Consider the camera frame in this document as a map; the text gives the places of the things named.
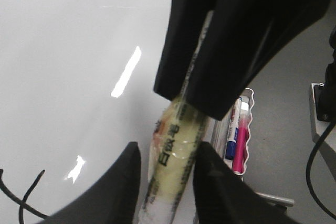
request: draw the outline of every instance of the black cable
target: black cable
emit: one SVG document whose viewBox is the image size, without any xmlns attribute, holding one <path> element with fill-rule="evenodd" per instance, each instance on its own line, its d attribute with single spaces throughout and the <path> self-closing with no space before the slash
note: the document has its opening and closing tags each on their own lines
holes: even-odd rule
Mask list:
<svg viewBox="0 0 336 224">
<path fill-rule="evenodd" d="M 319 138 L 319 140 L 316 142 L 313 150 L 311 151 L 309 158 L 308 158 L 308 162 L 307 162 L 307 167 L 306 167 L 306 182 L 307 182 L 307 186 L 309 189 L 309 192 L 311 194 L 311 196 L 313 197 L 313 199 L 315 200 L 315 202 L 319 205 L 319 207 L 326 212 L 331 218 L 333 218 L 334 220 L 336 220 L 336 215 L 333 214 L 321 201 L 320 199 L 317 197 L 312 183 L 311 183 L 311 166 L 313 163 L 313 160 L 316 156 L 317 151 L 319 150 L 319 148 L 321 147 L 321 145 L 323 144 L 324 140 L 327 138 L 327 136 L 329 135 L 329 133 L 332 131 L 332 129 L 335 127 L 336 125 L 336 118 L 334 118 L 330 124 L 328 125 L 328 127 L 326 128 L 326 130 L 323 132 L 323 134 L 321 135 L 321 137 Z"/>
<path fill-rule="evenodd" d="M 44 174 L 46 170 L 43 170 L 42 172 L 40 172 L 36 179 L 34 180 L 34 182 L 32 183 L 32 185 L 29 187 L 28 191 L 26 192 L 26 194 L 23 196 L 22 202 L 26 202 L 29 195 L 32 193 L 32 191 L 34 190 L 34 188 L 37 186 L 37 183 L 40 181 L 42 175 Z M 24 207 L 22 205 L 20 205 L 19 208 L 19 223 L 20 224 L 25 224 L 23 221 L 23 209 Z"/>
<path fill-rule="evenodd" d="M 19 204 L 20 206 L 23 206 L 23 208 L 25 208 L 26 210 L 28 210 L 29 212 L 31 212 L 33 215 L 36 215 L 42 219 L 46 219 L 48 216 L 42 214 L 41 212 L 37 211 L 36 209 L 32 208 L 30 205 L 28 205 L 27 203 L 23 202 L 22 200 L 20 200 L 18 197 L 16 197 L 7 187 L 6 185 L 3 183 L 2 181 L 2 173 L 4 172 L 3 169 L 0 169 L 0 189 L 5 193 L 5 195 L 7 195 L 12 201 L 14 201 L 15 203 Z"/>
</svg>

